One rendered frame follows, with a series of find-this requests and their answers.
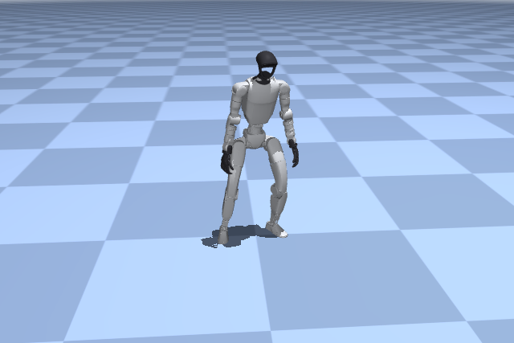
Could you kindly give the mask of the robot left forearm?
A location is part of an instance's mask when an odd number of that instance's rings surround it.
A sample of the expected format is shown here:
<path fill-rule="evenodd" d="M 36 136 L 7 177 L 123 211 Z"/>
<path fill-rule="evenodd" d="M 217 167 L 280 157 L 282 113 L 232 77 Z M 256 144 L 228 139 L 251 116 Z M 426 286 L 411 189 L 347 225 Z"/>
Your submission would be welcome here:
<path fill-rule="evenodd" d="M 293 116 L 291 119 L 284 120 L 283 124 L 284 124 L 284 128 L 285 128 L 285 134 L 287 137 L 287 143 L 290 139 L 292 139 L 294 141 L 294 143 L 296 143 L 295 131 L 294 131 L 294 127 L 293 127 L 293 124 L 294 124 Z"/>

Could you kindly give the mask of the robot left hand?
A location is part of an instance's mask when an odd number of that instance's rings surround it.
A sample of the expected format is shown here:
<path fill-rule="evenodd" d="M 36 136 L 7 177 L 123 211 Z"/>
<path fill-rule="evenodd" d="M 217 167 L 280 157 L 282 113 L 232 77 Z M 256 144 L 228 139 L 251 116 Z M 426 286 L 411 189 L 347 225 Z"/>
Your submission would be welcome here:
<path fill-rule="evenodd" d="M 299 152 L 298 152 L 298 149 L 296 147 L 297 143 L 294 143 L 294 141 L 292 139 L 290 139 L 288 141 L 288 144 L 289 144 L 289 148 L 292 148 L 292 152 L 293 152 L 293 155 L 294 155 L 292 163 L 295 163 L 295 164 L 293 164 L 293 167 L 296 167 L 298 162 L 299 162 Z"/>

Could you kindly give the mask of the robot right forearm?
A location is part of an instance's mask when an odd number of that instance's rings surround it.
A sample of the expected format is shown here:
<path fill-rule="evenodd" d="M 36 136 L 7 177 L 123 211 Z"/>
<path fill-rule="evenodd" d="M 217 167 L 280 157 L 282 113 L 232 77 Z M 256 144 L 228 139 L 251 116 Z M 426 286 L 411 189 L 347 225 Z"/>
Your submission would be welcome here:
<path fill-rule="evenodd" d="M 227 122 L 226 122 L 226 133 L 225 133 L 225 137 L 224 137 L 224 143 L 222 145 L 222 149 L 224 151 L 227 151 L 227 147 L 229 145 L 231 145 L 232 149 L 233 149 L 233 143 L 235 141 L 235 131 L 236 131 L 237 127 L 230 124 L 230 120 L 231 120 L 231 114 L 229 114 L 229 116 L 227 118 Z"/>

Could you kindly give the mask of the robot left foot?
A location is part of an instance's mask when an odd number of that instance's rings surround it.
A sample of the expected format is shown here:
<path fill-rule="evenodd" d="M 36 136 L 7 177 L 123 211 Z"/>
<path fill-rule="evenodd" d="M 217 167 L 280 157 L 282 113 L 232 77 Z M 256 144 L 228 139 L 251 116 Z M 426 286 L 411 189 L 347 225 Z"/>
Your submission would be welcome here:
<path fill-rule="evenodd" d="M 271 231 L 274 235 L 280 237 L 280 238 L 286 238 L 288 237 L 288 233 L 284 231 L 279 224 L 274 224 L 274 226 L 270 225 L 270 221 L 266 223 L 266 229 Z"/>

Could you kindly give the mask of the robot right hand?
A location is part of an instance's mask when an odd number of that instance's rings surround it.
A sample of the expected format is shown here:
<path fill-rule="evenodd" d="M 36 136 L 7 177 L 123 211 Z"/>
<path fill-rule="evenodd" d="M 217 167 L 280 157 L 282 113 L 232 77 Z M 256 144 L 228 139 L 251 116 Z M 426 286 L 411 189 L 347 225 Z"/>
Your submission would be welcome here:
<path fill-rule="evenodd" d="M 232 174 L 230 171 L 229 171 L 229 166 L 232 170 L 234 170 L 234 168 L 232 167 L 231 163 L 230 163 L 230 154 L 232 153 L 232 146 L 229 145 L 227 147 L 227 151 L 224 151 L 222 150 L 223 152 L 223 155 L 222 155 L 222 159 L 221 159 L 221 168 L 224 172 L 226 172 L 227 174 Z"/>

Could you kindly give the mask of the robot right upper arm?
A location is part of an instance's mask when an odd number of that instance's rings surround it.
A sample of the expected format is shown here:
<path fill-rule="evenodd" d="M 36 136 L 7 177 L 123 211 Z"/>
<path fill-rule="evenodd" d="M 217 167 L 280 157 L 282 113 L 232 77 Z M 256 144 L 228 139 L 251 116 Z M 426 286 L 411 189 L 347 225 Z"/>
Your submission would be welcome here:
<path fill-rule="evenodd" d="M 243 96 L 247 94 L 248 86 L 249 83 L 244 81 L 236 83 L 232 87 L 232 97 L 230 102 L 230 124 L 232 125 L 238 125 L 240 123 L 241 115 L 239 115 L 239 109 L 243 101 Z"/>

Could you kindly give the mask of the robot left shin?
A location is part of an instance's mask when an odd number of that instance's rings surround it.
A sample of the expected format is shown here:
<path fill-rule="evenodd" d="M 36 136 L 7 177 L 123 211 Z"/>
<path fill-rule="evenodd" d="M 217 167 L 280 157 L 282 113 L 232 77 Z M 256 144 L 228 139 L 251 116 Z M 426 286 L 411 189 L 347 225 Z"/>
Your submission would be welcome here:
<path fill-rule="evenodd" d="M 270 225 L 274 226 L 274 224 L 278 223 L 279 217 L 284 210 L 284 206 L 287 200 L 288 192 L 286 191 L 283 196 L 275 197 L 273 194 L 271 195 L 271 219 Z M 277 221 L 277 222 L 276 222 Z"/>

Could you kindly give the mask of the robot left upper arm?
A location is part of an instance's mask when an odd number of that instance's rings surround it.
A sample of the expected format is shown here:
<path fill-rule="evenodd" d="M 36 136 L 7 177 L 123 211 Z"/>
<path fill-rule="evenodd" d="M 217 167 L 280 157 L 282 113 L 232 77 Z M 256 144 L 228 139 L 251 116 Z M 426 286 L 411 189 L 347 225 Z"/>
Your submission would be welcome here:
<path fill-rule="evenodd" d="M 281 106 L 281 111 L 279 112 L 279 116 L 282 120 L 287 120 L 292 118 L 292 111 L 289 108 L 290 104 L 290 87 L 284 80 L 277 80 L 279 83 L 279 102 Z"/>

